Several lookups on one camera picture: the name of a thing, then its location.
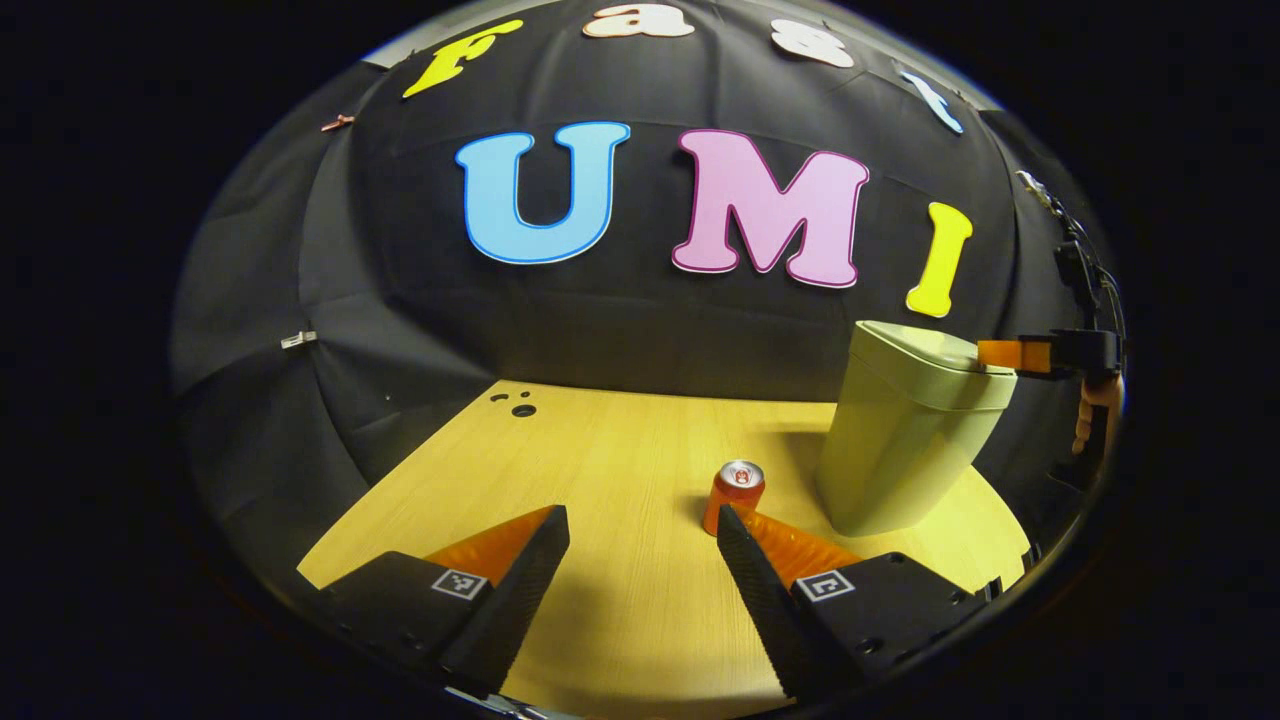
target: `dark background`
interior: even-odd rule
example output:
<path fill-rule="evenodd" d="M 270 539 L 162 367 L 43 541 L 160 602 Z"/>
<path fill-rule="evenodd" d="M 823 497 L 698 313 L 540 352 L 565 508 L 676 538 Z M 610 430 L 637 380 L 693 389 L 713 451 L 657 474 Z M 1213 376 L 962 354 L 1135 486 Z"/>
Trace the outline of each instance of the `dark background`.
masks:
<path fill-rule="evenodd" d="M 1140 348 L 1114 530 L 1082 547 L 1105 551 L 1002 639 L 1006 662 L 974 664 L 974 702 L 948 712 L 1106 702 L 1230 716 L 1245 703 L 1265 716 L 1262 611 L 1276 603 L 1249 511 L 1275 473 L 1249 468 L 1221 429 L 1265 419 L 1275 398 L 1235 351 L 1274 327 L 1242 311 L 1265 288 L 1251 259 L 1268 240 L 1245 227 L 1267 186 L 1249 167 L 1265 132 L 1249 106 L 1265 65 L 1245 28 L 1258 20 L 1169 5 L 852 9 L 947 59 L 1068 161 L 1106 223 Z M 298 628 L 201 525 L 164 342 L 188 238 L 223 178 L 302 97 L 429 13 L 207 4 L 6 18 L 19 716 L 415 708 L 325 670 L 340 660 L 305 657 Z"/>

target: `yellow letter f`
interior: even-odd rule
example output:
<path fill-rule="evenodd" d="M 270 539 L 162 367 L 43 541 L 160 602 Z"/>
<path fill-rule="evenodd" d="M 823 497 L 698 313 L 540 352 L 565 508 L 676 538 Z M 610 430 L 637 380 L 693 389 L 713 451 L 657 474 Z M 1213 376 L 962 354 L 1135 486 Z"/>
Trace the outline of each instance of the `yellow letter f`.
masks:
<path fill-rule="evenodd" d="M 458 67 L 458 60 L 475 60 L 493 47 L 495 35 L 520 29 L 522 24 L 525 24 L 525 20 L 508 20 L 500 26 L 494 26 L 440 47 L 435 51 L 435 59 L 426 67 L 422 77 L 406 90 L 402 97 L 416 95 L 433 85 L 440 85 L 447 79 L 457 77 L 462 72 L 462 68 Z"/>

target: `orange gripper pad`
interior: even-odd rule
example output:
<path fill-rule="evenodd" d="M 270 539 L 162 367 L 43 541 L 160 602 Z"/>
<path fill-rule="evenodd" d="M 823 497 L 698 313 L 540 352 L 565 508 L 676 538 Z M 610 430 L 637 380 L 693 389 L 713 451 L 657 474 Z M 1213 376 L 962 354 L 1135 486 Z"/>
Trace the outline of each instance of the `orange gripper pad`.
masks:
<path fill-rule="evenodd" d="M 978 361 L 1032 373 L 1050 372 L 1050 343 L 1016 340 L 978 341 Z"/>
<path fill-rule="evenodd" d="M 553 507 L 556 506 L 548 505 L 494 525 L 488 530 L 481 530 L 445 548 L 436 550 L 422 560 L 489 578 L 489 582 L 497 587 L 507 570 L 511 569 L 511 564 L 529 544 L 529 538 L 534 537 L 538 528 L 550 515 Z"/>
<path fill-rule="evenodd" d="M 773 565 L 773 571 L 788 591 L 796 578 L 808 578 L 863 561 L 861 557 L 831 541 L 810 536 L 736 502 L 731 502 L 730 506 L 751 533 L 755 544 L 764 551 L 769 565 Z"/>

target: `black fabric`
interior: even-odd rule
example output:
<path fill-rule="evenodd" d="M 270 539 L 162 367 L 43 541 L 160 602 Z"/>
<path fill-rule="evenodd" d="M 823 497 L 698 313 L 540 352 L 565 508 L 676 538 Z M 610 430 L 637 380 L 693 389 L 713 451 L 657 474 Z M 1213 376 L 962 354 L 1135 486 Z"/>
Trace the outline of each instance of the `black fabric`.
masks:
<path fill-rule="evenodd" d="M 407 100 L 401 94 L 431 54 L 390 69 L 352 132 L 352 202 L 367 208 L 360 232 L 381 252 L 388 292 L 499 377 L 635 392 L 833 401 L 855 320 L 991 337 L 1007 302 L 1014 227 L 1007 172 L 977 114 L 950 97 L 969 128 L 957 137 L 896 74 L 895 60 L 870 47 L 847 42 L 860 60 L 850 78 L 776 49 L 769 23 L 778 13 L 677 6 L 703 29 L 590 38 L 582 18 L 598 8 L 564 1 L 518 13 L 522 28 Z M 504 265 L 476 252 L 458 149 L 493 133 L 531 133 L 520 209 L 530 223 L 550 223 L 568 208 L 568 151 L 553 135 L 585 120 L 632 129 L 616 151 L 605 236 L 552 265 Z M 717 275 L 675 268 L 694 184 L 677 138 L 694 128 L 746 133 L 782 184 L 819 150 L 864 163 L 872 179 L 855 228 L 858 284 L 812 287 L 781 263 L 763 275 L 748 263 Z M 932 241 L 931 201 L 961 209 L 975 227 L 954 310 L 941 320 L 905 306 Z"/>
<path fill-rule="evenodd" d="M 498 378 L 833 401 L 856 320 L 970 341 L 1078 322 L 1052 265 L 1057 228 L 1011 181 L 1025 141 L 989 131 L 989 118 L 933 83 L 965 127 L 956 136 L 899 76 L 914 68 L 852 38 L 842 38 L 856 63 L 846 72 L 776 49 L 769 22 L 785 13 L 677 6 L 699 28 L 685 38 L 588 38 L 581 26 L 599 8 L 580 0 L 521 12 L 522 28 L 410 99 L 401 95 L 434 49 L 385 72 L 357 65 L 284 118 L 228 181 L 179 290 L 174 389 L 202 497 L 269 582 L 302 587 L 294 568 L 311 544 Z M 338 113 L 356 123 L 319 132 Z M 476 252 L 457 150 L 531 133 L 520 210 L 552 223 L 570 190 L 568 152 L 553 135 L 584 120 L 632 131 L 616 151 L 604 237 L 552 265 Z M 737 269 L 673 266 L 694 184 L 677 138 L 694 128 L 748 135 L 782 184 L 819 150 L 864 163 L 858 283 L 813 287 L 781 261 L 759 274 L 732 224 Z M 1041 177 L 1039 164 L 1028 168 Z M 932 241 L 932 201 L 974 224 L 943 319 L 905 306 Z M 1082 222 L 1089 227 L 1087 214 Z M 797 249 L 792 240 L 787 255 Z M 305 329 L 314 342 L 280 347 Z M 1032 534 L 1065 507 L 1037 483 L 1070 448 L 1076 398 L 1071 383 L 1021 382 L 975 461 Z"/>

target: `can lid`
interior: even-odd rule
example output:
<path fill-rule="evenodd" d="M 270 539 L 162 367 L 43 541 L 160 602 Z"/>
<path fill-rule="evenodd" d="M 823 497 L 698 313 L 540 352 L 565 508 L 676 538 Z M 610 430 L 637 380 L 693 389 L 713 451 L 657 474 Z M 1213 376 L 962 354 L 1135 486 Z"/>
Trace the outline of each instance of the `can lid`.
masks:
<path fill-rule="evenodd" d="M 764 470 L 755 462 L 730 460 L 721 468 L 719 479 L 728 488 L 751 489 L 764 484 Z"/>

